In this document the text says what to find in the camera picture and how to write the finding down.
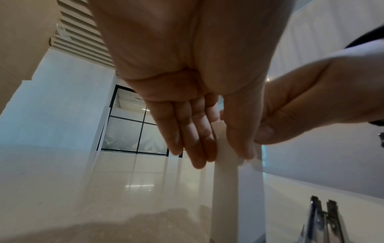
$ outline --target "hand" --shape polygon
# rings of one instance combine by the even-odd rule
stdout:
[[[334,123],[384,118],[384,40],[342,50],[265,87],[256,142],[274,144]]]
[[[173,154],[216,158],[210,123],[255,156],[266,72],[294,0],[89,0],[119,75],[143,97]]]

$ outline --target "white wall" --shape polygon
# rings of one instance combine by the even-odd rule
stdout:
[[[274,55],[269,76],[343,49],[384,24],[383,0],[315,0],[295,12]],[[332,125],[265,146],[267,173],[384,198],[384,128]]]
[[[0,143],[90,150],[114,74],[50,49],[0,116]]]

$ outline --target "slatted panel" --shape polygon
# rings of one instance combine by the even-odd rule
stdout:
[[[114,68],[111,56],[97,29],[86,0],[57,0],[62,14],[60,26],[70,39],[57,34],[51,38],[54,49]]]

